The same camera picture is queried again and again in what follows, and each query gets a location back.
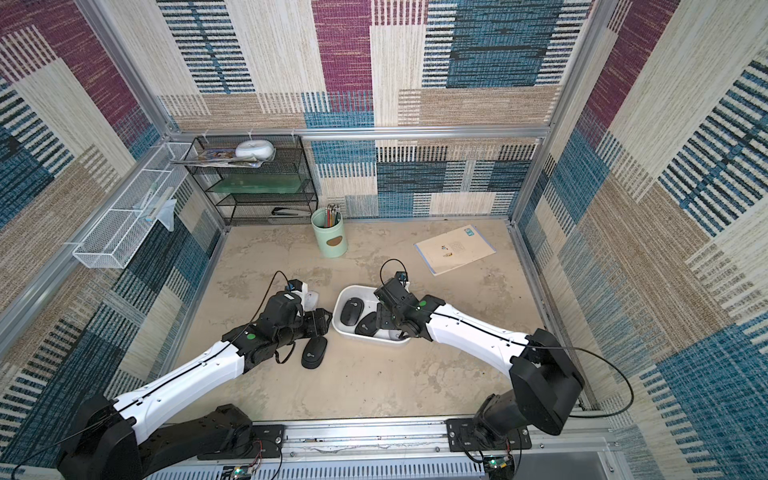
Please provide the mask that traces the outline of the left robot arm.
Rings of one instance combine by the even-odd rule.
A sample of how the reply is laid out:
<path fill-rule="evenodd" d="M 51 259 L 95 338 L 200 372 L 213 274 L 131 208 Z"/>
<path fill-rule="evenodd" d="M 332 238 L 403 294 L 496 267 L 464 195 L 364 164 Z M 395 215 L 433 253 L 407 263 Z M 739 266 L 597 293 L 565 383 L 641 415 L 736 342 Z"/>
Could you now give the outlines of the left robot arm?
<path fill-rule="evenodd" d="M 332 315 L 312 291 L 286 290 L 263 312 L 163 377 L 114 399 L 93 397 L 79 408 L 61 444 L 58 472 L 66 479 L 143 479 L 192 457 L 245 458 L 257 445 L 251 419 L 227 404 L 198 419 L 170 419 L 280 348 L 324 336 Z"/>

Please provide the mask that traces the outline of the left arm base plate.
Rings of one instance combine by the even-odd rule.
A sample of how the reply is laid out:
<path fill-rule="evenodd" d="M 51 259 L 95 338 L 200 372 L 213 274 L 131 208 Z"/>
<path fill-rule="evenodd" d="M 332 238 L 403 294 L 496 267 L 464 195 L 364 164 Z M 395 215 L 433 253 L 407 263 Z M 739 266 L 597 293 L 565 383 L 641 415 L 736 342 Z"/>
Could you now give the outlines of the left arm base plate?
<path fill-rule="evenodd" d="M 278 458 L 282 454 L 286 426 L 283 424 L 252 424 L 239 428 L 231 440 L 218 450 L 197 456 L 198 460 L 235 460 Z"/>

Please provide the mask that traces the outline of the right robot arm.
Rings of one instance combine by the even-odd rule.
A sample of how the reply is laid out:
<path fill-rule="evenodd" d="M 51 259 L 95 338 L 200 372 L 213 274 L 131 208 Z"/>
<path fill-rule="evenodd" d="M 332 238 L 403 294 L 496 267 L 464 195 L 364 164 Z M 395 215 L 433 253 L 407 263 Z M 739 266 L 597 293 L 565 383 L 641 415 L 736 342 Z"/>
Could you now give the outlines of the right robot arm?
<path fill-rule="evenodd" d="M 473 417 L 470 437 L 478 445 L 493 447 L 528 426 L 553 436 L 562 432 L 584 378 L 550 332 L 504 330 L 438 297 L 419 299 L 395 278 L 374 295 L 407 336 L 457 348 L 509 377 L 511 389 L 489 395 Z"/>

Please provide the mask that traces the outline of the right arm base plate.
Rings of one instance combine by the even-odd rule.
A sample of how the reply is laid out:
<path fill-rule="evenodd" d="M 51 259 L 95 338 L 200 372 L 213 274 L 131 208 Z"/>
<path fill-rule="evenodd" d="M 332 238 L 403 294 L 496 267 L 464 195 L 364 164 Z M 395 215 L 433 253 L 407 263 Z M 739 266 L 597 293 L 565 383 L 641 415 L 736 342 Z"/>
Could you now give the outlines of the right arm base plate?
<path fill-rule="evenodd" d="M 532 448 L 532 441 L 526 428 L 495 435 L 484 427 L 476 427 L 469 417 L 448 418 L 444 421 L 451 452 L 463 451 L 518 451 Z"/>

